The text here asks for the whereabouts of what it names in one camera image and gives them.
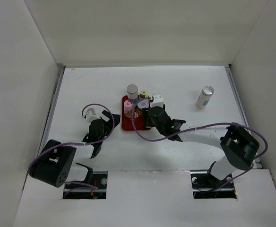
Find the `red-white lid sauce jar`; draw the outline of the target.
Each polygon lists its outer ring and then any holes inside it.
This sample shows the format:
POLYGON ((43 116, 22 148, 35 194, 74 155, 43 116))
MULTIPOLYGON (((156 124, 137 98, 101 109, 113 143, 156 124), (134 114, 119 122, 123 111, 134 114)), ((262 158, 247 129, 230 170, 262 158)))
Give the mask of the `red-white lid sauce jar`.
POLYGON ((139 117, 143 117, 143 110, 149 108, 149 100, 143 99, 142 101, 139 101, 137 108, 139 117))

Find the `yellow cap spice bottle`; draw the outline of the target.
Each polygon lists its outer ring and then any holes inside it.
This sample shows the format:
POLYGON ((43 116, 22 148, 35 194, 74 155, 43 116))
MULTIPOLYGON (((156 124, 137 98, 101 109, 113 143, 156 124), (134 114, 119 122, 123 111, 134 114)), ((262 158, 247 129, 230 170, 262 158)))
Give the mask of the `yellow cap spice bottle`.
POLYGON ((149 97, 149 93, 147 90, 143 89, 143 90, 140 90, 139 92, 139 95, 138 95, 138 99, 145 99, 145 98, 148 98, 149 97))

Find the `pink cap spice bottle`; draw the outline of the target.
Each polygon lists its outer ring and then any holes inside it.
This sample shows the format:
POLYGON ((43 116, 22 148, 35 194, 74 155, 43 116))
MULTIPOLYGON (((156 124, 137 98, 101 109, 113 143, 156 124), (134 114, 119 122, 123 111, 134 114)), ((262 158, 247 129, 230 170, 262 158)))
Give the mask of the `pink cap spice bottle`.
POLYGON ((125 100, 123 105, 124 105, 124 108, 123 108, 124 116, 127 118, 131 118, 133 107, 134 107, 133 102, 131 100, 125 100))

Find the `tall jar blue label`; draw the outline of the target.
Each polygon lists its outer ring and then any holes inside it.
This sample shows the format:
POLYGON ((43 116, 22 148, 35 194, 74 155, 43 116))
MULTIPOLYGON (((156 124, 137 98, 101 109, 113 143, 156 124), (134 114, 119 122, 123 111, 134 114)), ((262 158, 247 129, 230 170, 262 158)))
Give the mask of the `tall jar blue label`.
POLYGON ((127 86, 127 97, 132 103, 136 104, 138 102, 138 87, 135 84, 130 84, 127 86))

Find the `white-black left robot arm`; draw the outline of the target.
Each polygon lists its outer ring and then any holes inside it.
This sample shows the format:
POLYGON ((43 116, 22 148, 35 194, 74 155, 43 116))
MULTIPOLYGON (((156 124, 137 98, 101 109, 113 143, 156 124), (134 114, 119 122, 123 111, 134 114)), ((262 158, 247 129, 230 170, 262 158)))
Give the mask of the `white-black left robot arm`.
POLYGON ((95 114, 93 108, 89 108, 83 117, 90 123, 88 134, 81 143, 61 143, 57 140, 49 140, 29 165, 28 174, 39 181, 61 187, 68 177, 77 148, 75 146, 91 145, 93 147, 91 158, 95 158, 102 148, 104 138, 108 137, 113 129, 120 123, 119 114, 111 114, 103 110, 102 115, 106 121, 95 114))

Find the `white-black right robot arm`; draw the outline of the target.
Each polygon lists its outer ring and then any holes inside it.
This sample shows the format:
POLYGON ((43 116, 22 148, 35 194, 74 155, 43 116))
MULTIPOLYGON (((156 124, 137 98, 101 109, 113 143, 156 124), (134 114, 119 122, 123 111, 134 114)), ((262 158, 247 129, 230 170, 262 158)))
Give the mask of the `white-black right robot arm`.
POLYGON ((171 119, 159 106, 143 110, 142 116, 144 126, 155 127, 171 141, 196 142, 223 151, 224 156, 211 164, 206 175, 198 179, 198 185, 207 183, 211 188, 218 188, 234 171, 249 171, 259 149, 259 142, 237 123, 194 127, 185 120, 171 119))

